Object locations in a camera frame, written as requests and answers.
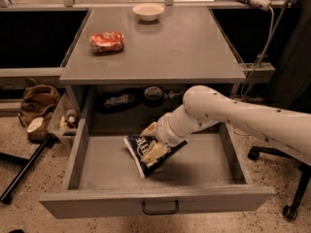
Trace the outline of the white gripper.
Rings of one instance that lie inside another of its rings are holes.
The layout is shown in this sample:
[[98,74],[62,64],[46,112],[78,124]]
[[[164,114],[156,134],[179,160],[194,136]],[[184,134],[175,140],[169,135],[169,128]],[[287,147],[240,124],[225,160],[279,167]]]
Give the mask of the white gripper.
[[170,148],[177,147],[184,141],[184,138],[179,135],[182,127],[185,126],[184,119],[183,113],[166,113],[157,122],[154,121],[141,132],[143,137],[155,136],[157,139],[157,142],[151,142],[143,154],[141,158],[143,163],[155,162],[170,152]]

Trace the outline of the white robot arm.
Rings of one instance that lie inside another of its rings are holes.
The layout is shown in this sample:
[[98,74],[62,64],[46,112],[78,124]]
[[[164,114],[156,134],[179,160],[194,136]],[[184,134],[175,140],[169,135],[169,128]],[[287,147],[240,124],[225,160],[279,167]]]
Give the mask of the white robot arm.
[[311,115],[232,100],[204,85],[189,88],[183,104],[162,116],[142,134],[154,140],[141,157],[152,163],[186,137],[219,122],[228,123],[280,150],[311,164]]

